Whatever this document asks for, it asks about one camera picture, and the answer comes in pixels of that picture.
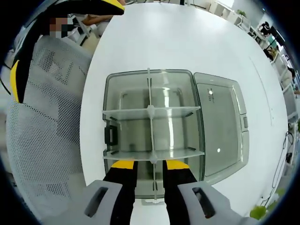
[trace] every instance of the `office desk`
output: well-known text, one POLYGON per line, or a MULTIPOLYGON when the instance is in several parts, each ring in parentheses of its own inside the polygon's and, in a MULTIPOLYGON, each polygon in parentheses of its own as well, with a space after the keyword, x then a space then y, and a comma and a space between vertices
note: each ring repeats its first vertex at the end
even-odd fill
POLYGON ((214 1, 209 8, 210 13, 220 16, 224 19, 227 19, 231 11, 231 8, 218 1, 214 1))
MULTIPOLYGON (((274 70, 244 31, 211 13, 175 4, 126 6, 114 16, 96 48, 84 86, 80 146, 86 184, 105 176, 102 109, 109 74, 150 69, 186 69, 236 80, 247 109, 248 164, 213 185, 233 210, 249 212, 270 193, 287 131, 283 94, 274 70)), ((143 206, 136 199, 132 224, 168 224, 165 205, 143 206)))
POLYGON ((251 26, 250 31, 255 33, 255 36, 253 37, 254 40, 259 44, 261 48, 263 48, 266 37, 263 36, 262 33, 255 29, 253 26, 251 26))

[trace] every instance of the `black handle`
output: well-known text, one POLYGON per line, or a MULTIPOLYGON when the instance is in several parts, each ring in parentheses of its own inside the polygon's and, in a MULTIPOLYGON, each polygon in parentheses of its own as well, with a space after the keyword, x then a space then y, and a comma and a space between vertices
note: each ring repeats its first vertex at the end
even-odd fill
POLYGON ((118 128, 113 125, 109 125, 104 128, 104 140, 105 144, 109 146, 118 144, 118 128))

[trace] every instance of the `floor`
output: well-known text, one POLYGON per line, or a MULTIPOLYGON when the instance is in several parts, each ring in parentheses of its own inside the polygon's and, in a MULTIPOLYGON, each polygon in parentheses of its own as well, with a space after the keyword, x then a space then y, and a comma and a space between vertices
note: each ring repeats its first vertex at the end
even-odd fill
POLYGON ((94 33, 90 33, 90 37, 84 41, 82 47, 88 50, 90 53, 94 54, 99 40, 100 39, 96 38, 94 33))

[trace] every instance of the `white mesh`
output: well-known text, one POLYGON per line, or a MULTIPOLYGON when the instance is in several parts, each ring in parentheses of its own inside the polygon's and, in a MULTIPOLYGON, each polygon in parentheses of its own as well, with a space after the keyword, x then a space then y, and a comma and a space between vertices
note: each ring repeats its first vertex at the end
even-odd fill
POLYGON ((72 185, 82 185, 70 185, 70 177, 83 178, 79 120, 90 60, 60 39, 42 37, 34 48, 24 103, 12 101, 7 114, 13 175, 38 219, 64 211, 72 185))

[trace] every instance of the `green plant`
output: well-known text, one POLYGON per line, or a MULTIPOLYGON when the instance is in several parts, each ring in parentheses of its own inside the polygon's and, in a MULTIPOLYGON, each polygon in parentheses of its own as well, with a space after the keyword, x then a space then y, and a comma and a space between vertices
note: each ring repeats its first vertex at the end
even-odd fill
POLYGON ((267 209, 264 206, 255 206, 251 212, 250 217, 255 219, 261 219, 264 215, 266 215, 267 209))
POLYGON ((236 11, 236 13, 237 13, 237 14, 240 14, 240 15, 243 15, 244 17, 246 17, 246 13, 245 13, 244 11, 240 10, 240 9, 238 9, 238 10, 236 11))

